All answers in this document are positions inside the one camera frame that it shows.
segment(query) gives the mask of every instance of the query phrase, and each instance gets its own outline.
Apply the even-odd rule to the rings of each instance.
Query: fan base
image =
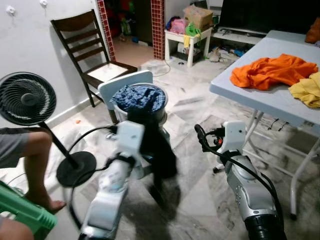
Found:
[[[77,187],[83,183],[85,183],[91,176],[94,174],[94,170],[97,166],[97,161],[94,155],[92,155],[88,151],[79,151],[70,155],[74,161],[79,165],[78,168],[73,168],[70,164],[69,160],[64,159],[58,169],[56,170],[56,178],[58,182],[66,188]],[[88,173],[83,176],[76,185],[74,185],[75,181],[84,173],[92,171],[92,173]]]

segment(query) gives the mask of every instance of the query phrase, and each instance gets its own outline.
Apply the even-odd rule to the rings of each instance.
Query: orange cloth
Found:
[[[277,58],[263,57],[249,65],[236,67],[230,77],[240,88],[268,90],[271,85],[284,83],[289,86],[318,72],[315,63],[287,54]]]

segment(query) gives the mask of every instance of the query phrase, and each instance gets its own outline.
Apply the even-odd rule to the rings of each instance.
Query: blue towel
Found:
[[[138,108],[150,113],[163,108],[165,101],[165,93],[157,87],[128,85],[117,91],[110,100],[125,112],[129,108]]]

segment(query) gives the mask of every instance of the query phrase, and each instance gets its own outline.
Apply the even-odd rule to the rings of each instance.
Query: knee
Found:
[[[34,240],[34,235],[26,225],[5,218],[0,228],[0,240]]]
[[[16,240],[34,240],[34,235],[32,234],[30,228],[28,228],[26,225],[23,225],[23,227],[20,228],[19,233],[17,233]]]
[[[52,135],[51,132],[45,128],[41,128],[41,131],[39,132],[40,134],[40,139],[43,143],[47,143],[51,145],[52,143]]]

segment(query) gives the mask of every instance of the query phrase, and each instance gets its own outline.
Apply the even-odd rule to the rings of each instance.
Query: doorway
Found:
[[[164,0],[97,0],[112,60],[141,66],[164,59]]]

